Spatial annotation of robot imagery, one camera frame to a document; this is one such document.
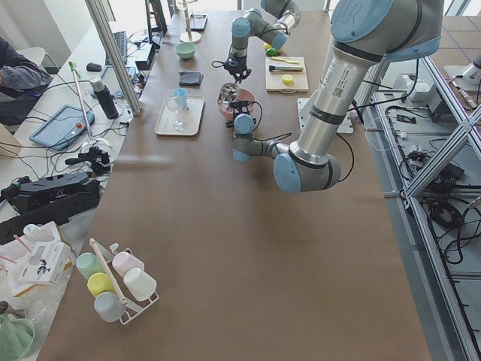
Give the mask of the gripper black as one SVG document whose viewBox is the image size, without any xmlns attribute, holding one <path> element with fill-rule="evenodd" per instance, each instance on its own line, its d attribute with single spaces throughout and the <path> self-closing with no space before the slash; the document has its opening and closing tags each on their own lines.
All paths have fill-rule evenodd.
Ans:
<svg viewBox="0 0 481 361">
<path fill-rule="evenodd" d="M 237 116 L 241 114 L 248 114 L 247 106 L 249 104 L 255 104 L 256 102 L 249 102 L 249 101 L 234 101 L 229 104 L 231 108 L 233 108 L 233 120 L 226 120 L 226 125 L 227 126 L 233 126 L 234 125 L 234 120 Z"/>
<path fill-rule="evenodd" d="M 235 83 L 241 83 L 247 79 L 252 71 L 247 68 L 247 58 L 245 56 L 239 57 L 233 53 L 230 53 L 224 62 L 219 60 L 212 61 L 211 66 L 225 69 L 234 78 Z"/>
</svg>

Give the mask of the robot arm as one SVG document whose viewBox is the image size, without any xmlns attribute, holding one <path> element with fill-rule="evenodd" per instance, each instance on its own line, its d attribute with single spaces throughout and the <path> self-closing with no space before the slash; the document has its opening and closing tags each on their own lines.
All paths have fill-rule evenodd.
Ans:
<svg viewBox="0 0 481 361">
<path fill-rule="evenodd" d="M 233 158 L 274 159 L 274 178 L 286 193 L 324 190 L 340 180 L 340 163 L 327 150 L 368 69 L 435 53 L 442 1 L 341 1 L 331 18 L 330 48 L 318 90 L 299 138 L 291 144 L 254 138 L 250 115 L 234 116 Z"/>
<path fill-rule="evenodd" d="M 250 8 L 231 24 L 231 45 L 226 61 L 220 65 L 241 83 L 249 77 L 251 70 L 247 67 L 248 43 L 251 37 L 257 37 L 275 50 L 281 50 L 287 42 L 290 30 L 301 21 L 301 11 L 295 1 L 261 1 L 264 11 L 275 18 L 270 24 L 258 8 Z"/>
</svg>

